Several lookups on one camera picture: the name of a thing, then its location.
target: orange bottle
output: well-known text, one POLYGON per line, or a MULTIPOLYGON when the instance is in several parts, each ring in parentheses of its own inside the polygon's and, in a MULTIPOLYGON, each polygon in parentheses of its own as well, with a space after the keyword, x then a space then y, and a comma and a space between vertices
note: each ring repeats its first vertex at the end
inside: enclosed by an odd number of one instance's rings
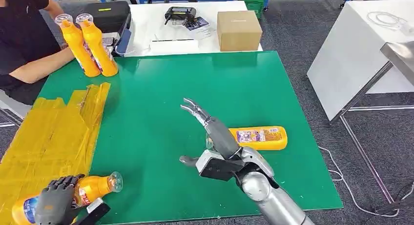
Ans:
POLYGON ((282 150, 288 144, 286 130, 282 126, 257 126, 229 128, 240 146, 256 150, 282 150))
POLYGON ((81 26, 83 37, 102 74, 104 76, 116 75, 118 73, 118 66, 109 50, 102 43, 102 31, 93 23, 92 15, 80 14, 76 17, 76 23, 81 26))
MULTIPOLYGON (((78 181, 75 186, 72 208, 79 208, 91 204, 98 197, 103 197, 110 192, 120 192, 123 187, 120 173, 114 171, 106 177, 88 176, 78 181)), ((31 196, 18 200, 13 208, 12 215, 18 225, 30 225, 35 223, 35 208, 39 196, 31 196)))
POLYGON ((82 31, 73 24, 73 18, 69 14, 60 14, 55 18, 55 23, 61 27, 63 38, 78 60, 84 73, 88 77, 94 77, 101 72, 95 60, 83 40, 82 31))

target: person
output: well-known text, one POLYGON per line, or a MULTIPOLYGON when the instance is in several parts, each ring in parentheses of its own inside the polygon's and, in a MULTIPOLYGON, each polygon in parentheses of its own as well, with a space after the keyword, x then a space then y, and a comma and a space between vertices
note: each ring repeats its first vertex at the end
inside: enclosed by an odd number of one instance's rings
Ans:
POLYGON ((0 0, 0 89, 32 105, 47 76, 74 59, 61 49, 39 10, 63 13, 54 0, 0 0))

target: cardboard box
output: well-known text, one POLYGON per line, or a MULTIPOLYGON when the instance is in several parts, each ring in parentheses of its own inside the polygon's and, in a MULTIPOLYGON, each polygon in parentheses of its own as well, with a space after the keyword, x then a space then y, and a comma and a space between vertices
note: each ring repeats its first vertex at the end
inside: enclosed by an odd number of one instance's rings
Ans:
POLYGON ((218 12, 220 51, 257 51, 262 28, 254 11, 218 12))

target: green table mat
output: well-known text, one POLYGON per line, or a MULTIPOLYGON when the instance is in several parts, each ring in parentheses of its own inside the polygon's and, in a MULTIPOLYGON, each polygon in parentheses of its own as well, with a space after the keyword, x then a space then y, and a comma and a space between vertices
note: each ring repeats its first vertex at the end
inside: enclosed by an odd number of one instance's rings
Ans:
POLYGON ((119 171, 124 189, 104 200, 101 224, 259 214, 235 184, 202 178, 180 155, 200 156, 205 131, 180 108, 198 102, 228 127, 283 126, 288 145, 261 153, 276 181, 303 209, 343 207, 276 52, 118 58, 119 74, 88 78, 76 61, 53 73, 40 97, 62 97, 111 83, 91 175, 119 171))

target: floor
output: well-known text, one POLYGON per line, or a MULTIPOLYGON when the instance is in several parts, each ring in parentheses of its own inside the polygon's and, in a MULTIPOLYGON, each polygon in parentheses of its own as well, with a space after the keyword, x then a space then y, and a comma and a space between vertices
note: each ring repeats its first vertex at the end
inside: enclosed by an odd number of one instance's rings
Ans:
MULTIPOLYGON (((264 50, 277 50, 285 66, 302 109, 308 119, 319 146, 332 151, 344 177, 350 185, 357 203, 373 210, 385 203, 370 171, 365 166, 351 138, 341 123, 329 125, 327 117, 316 94, 306 77, 314 57, 338 17, 342 0, 270 0, 269 10, 263 14, 260 24, 263 29, 264 50)), ((64 10, 72 15, 81 12, 84 2, 61 2, 64 10)), ((51 20, 49 26, 56 33, 58 29, 51 20)), ((362 103, 413 103, 412 94, 391 94, 367 96, 362 103)), ((366 148, 377 167, 384 183, 392 195, 406 184, 414 181, 414 111, 381 111, 350 113, 347 119, 361 144, 366 148)), ((16 129, 0 128, 0 156, 11 142, 16 129)), ((329 169, 334 165, 323 152, 329 169)), ((318 225, 350 224, 362 225, 371 217, 354 205, 343 182, 335 182, 344 203, 343 209, 308 211, 310 218, 318 225)), ((402 190, 401 195, 409 188, 402 190)), ((410 225, 414 223, 414 208, 402 209, 395 218, 374 217, 366 224, 410 225)), ((168 225, 262 225, 262 216, 167 223, 168 225)))

